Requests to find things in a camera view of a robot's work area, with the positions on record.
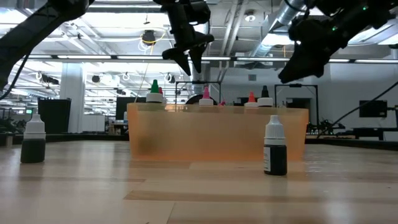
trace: white bottle cap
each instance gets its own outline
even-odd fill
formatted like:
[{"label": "white bottle cap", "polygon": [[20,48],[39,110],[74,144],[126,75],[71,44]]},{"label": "white bottle cap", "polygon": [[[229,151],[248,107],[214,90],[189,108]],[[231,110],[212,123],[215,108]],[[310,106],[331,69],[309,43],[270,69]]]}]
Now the white bottle cap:
[{"label": "white bottle cap", "polygon": [[260,98],[257,100],[259,106],[274,106],[274,100],[272,98]]},{"label": "white bottle cap", "polygon": [[278,115],[271,115],[266,126],[266,139],[285,139],[284,126],[279,122]]},{"label": "white bottle cap", "polygon": [[163,95],[160,93],[148,93],[146,102],[163,102]]},{"label": "white bottle cap", "polygon": [[200,99],[199,105],[200,106],[213,106],[214,101],[212,99]]},{"label": "white bottle cap", "polygon": [[249,102],[249,103],[245,103],[244,107],[256,108],[256,107],[259,107],[259,105],[258,105],[258,103]]},{"label": "white bottle cap", "polygon": [[45,139],[44,122],[39,114],[33,114],[32,119],[26,123],[24,139]]}]

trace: red bottle cap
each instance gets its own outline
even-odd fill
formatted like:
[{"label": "red bottle cap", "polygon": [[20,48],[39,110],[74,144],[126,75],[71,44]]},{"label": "red bottle cap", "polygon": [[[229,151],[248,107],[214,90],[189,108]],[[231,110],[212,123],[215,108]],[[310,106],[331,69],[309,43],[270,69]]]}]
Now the red bottle cap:
[{"label": "red bottle cap", "polygon": [[256,99],[254,97],[253,91],[250,91],[250,96],[249,96],[249,103],[255,103]]}]

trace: pink bottle cap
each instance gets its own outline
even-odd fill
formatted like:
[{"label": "pink bottle cap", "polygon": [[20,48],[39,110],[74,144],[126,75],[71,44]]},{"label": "pink bottle cap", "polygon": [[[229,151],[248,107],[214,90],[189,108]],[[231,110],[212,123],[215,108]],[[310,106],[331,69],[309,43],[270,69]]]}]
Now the pink bottle cap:
[{"label": "pink bottle cap", "polygon": [[205,87],[205,92],[203,93],[202,99],[210,99],[209,88],[207,86]]}]

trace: orange translucent container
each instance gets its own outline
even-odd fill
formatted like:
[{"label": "orange translucent container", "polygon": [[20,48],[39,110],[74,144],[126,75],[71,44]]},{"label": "orange translucent container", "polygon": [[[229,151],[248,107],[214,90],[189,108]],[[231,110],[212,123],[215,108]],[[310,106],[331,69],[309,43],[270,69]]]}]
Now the orange translucent container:
[{"label": "orange translucent container", "polygon": [[304,154],[308,110],[240,106],[127,106],[131,157],[145,161],[262,161],[266,124],[278,114],[288,160]]}]

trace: bottle label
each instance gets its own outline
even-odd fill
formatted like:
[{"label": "bottle label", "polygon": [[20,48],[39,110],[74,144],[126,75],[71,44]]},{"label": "bottle label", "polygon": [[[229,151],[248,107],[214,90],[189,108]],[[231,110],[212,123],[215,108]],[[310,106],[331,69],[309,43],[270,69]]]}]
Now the bottle label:
[{"label": "bottle label", "polygon": [[271,155],[270,155],[270,147],[264,147],[264,170],[271,171]]}]

